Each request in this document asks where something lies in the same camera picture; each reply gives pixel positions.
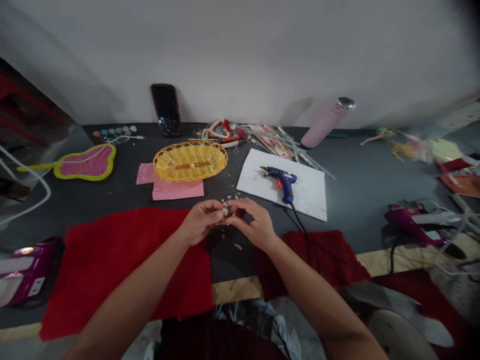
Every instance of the hot glue gun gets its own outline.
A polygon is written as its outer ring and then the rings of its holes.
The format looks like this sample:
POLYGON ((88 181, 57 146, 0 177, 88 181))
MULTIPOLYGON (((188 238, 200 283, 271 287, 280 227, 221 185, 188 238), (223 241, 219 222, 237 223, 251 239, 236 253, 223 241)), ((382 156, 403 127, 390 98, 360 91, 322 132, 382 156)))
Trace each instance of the hot glue gun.
POLYGON ((276 167, 260 166, 260 168, 265 170, 268 173, 268 176, 278 179, 278 184, 276 186, 283 189, 282 201, 285 204, 293 205, 294 193, 292 192, 292 184, 297 181, 297 177, 293 174, 288 174, 286 171, 277 169, 276 167))

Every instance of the human hand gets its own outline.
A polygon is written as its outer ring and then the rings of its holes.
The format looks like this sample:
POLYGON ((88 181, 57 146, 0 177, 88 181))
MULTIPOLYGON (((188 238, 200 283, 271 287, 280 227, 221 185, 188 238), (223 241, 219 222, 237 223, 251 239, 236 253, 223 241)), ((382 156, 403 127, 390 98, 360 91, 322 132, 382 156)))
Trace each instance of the human hand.
POLYGON ((175 234, 190 246, 201 242, 217 225, 225 224, 222 209, 225 206, 218 200, 199 202, 191 208, 175 234))
POLYGON ((255 201, 248 197, 239 200, 229 200, 231 205, 230 212, 236 213, 237 216, 231 216, 226 219, 225 223, 237 227, 250 242, 264 252, 274 247, 280 238, 275 234, 272 219, 267 209, 258 205, 255 201), (250 223, 245 222, 242 216, 238 216, 243 211, 249 213, 253 220, 250 223))

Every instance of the yellow wicker basket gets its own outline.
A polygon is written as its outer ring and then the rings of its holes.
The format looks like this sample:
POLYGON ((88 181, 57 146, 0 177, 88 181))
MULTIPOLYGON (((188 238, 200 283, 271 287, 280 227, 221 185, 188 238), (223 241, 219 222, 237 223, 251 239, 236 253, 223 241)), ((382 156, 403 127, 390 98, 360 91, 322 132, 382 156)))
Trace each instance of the yellow wicker basket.
POLYGON ((225 149, 214 141, 188 141, 160 150, 153 171, 168 182, 191 182, 217 175, 227 165, 225 149))

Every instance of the white foam board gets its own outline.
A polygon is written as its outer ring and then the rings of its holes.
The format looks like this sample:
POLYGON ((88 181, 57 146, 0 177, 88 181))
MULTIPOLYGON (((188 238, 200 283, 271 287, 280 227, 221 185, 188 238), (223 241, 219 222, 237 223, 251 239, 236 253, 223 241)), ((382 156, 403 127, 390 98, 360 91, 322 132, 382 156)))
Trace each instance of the white foam board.
POLYGON ((290 208, 282 201, 283 189, 277 187, 278 180, 267 176, 260 167, 274 167, 297 176, 292 184, 293 205, 302 214, 327 221, 327 199, 325 196, 325 173, 298 162, 250 149, 241 169, 237 190, 290 208))

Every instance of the dark gray table surface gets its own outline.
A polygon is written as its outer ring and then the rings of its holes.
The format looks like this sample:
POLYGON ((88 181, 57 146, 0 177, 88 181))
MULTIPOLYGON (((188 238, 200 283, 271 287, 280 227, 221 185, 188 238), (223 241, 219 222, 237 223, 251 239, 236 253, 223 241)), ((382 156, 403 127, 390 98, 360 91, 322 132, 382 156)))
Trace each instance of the dark gray table surface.
MULTIPOLYGON (((227 199, 233 195, 243 162, 253 144, 228 150, 226 168, 217 176, 204 181, 204 197, 178 200, 152 201, 152 184, 136 185, 137 171, 141 163, 150 163, 163 147, 193 137, 198 124, 185 124, 183 136, 178 139, 164 138, 155 123, 135 124, 137 135, 144 140, 131 139, 117 146, 112 174, 99 182, 79 179, 61 180, 49 173, 45 180, 52 190, 51 198, 42 206, 11 222, 0 234, 0 254, 9 257, 12 251, 27 244, 38 242, 52 235, 65 236, 67 230, 78 224, 91 223, 101 216, 134 210, 138 207, 162 209, 189 209, 205 199, 227 199)), ((100 143, 92 136, 94 130, 103 126, 83 126, 76 129, 57 158, 87 150, 100 143)), ((291 127, 285 130, 299 140, 306 128, 291 127)), ((452 208, 449 192, 435 178, 435 165, 405 160, 401 162, 392 156, 390 147, 383 141, 359 143, 370 137, 372 130, 338 130, 348 138, 326 138, 309 154, 322 166, 338 177, 326 178, 326 203, 328 222, 322 222, 299 214, 308 231, 341 230, 355 253, 365 253, 386 247, 383 228, 387 222, 384 213, 387 205, 403 199, 429 198, 452 208)), ((25 207, 40 201, 45 195, 37 185, 24 203, 25 207)), ((290 211, 282 206, 250 195, 261 206, 268 209, 276 233, 281 236, 296 230, 290 219, 290 211)), ((221 241, 220 229, 215 229, 208 239, 211 255, 212 282, 239 279, 255 275, 251 262, 250 242, 231 226, 225 227, 228 241, 221 241), (242 246, 238 250, 232 243, 242 246)), ((42 320, 46 309, 46 291, 36 308, 22 306, 0 309, 0 328, 32 324, 42 320)))

